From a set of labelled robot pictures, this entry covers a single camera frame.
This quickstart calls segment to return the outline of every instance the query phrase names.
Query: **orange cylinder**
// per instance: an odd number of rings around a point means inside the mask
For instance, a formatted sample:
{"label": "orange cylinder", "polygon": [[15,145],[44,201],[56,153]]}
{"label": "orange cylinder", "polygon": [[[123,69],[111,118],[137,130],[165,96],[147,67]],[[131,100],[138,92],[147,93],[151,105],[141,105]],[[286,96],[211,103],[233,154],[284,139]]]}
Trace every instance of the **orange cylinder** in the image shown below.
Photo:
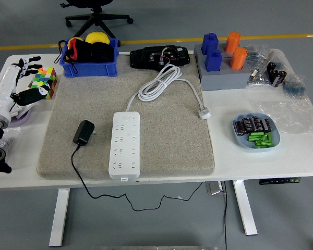
{"label": "orange cylinder", "polygon": [[231,32],[228,34],[225,51],[226,53],[233,54],[234,50],[239,46],[241,35],[238,32]]}
{"label": "orange cylinder", "polygon": [[232,69],[242,69],[246,56],[248,54],[248,51],[245,48],[238,47],[234,50],[231,62],[230,62],[230,67]]}

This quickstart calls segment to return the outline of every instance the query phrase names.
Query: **office chair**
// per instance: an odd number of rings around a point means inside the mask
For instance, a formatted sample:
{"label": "office chair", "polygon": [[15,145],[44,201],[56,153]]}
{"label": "office chair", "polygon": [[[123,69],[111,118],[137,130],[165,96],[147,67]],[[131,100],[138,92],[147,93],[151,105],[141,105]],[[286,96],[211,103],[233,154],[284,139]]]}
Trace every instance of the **office chair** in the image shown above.
{"label": "office chair", "polygon": [[132,24],[134,20],[130,18],[129,15],[116,15],[116,14],[104,14],[102,13],[102,6],[111,3],[113,0],[67,0],[68,4],[61,4],[63,8],[69,6],[75,6],[77,8],[91,8],[92,13],[79,16],[69,16],[65,17],[66,26],[71,27],[72,23],[70,20],[86,20],[87,22],[80,28],[80,30],[74,36],[81,36],[86,30],[88,30],[93,24],[100,26],[105,33],[111,38],[115,38],[115,35],[110,31],[110,29],[104,24],[104,20],[114,20],[114,19],[127,19],[129,24]]}

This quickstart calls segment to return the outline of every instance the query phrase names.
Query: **desk control panel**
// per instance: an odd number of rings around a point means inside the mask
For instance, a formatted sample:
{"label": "desk control panel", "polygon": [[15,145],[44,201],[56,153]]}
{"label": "desk control panel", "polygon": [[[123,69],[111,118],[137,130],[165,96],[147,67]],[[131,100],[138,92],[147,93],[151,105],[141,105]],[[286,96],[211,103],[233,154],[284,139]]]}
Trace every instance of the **desk control panel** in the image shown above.
{"label": "desk control panel", "polygon": [[299,183],[300,177],[260,179],[260,185]]}

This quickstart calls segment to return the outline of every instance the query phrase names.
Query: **gray holder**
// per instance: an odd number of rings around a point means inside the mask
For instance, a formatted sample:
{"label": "gray holder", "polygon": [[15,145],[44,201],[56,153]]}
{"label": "gray holder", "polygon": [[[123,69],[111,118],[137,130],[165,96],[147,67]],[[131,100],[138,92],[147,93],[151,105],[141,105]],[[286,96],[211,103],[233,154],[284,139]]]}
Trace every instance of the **gray holder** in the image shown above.
{"label": "gray holder", "polygon": [[240,70],[232,69],[230,67],[232,54],[226,53],[224,47],[224,44],[218,45],[218,49],[221,51],[223,57],[220,71],[209,72],[205,68],[206,56],[202,53],[201,45],[196,44],[194,47],[194,56],[203,91],[244,89],[247,86],[251,74],[248,64],[245,62]]}

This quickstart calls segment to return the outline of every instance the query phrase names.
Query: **robotic hand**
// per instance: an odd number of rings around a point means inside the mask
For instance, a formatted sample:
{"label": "robotic hand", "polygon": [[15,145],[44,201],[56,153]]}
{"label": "robotic hand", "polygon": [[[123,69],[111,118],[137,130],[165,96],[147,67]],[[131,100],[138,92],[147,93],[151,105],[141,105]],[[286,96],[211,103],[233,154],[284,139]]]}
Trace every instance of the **robotic hand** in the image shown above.
{"label": "robotic hand", "polygon": [[10,65],[0,81],[0,139],[11,118],[19,114],[21,106],[28,106],[46,97],[51,88],[52,80],[48,80],[43,86],[16,92],[18,80],[32,73],[37,73],[42,65],[30,65],[32,61],[39,61],[40,56],[22,58],[18,63]]}

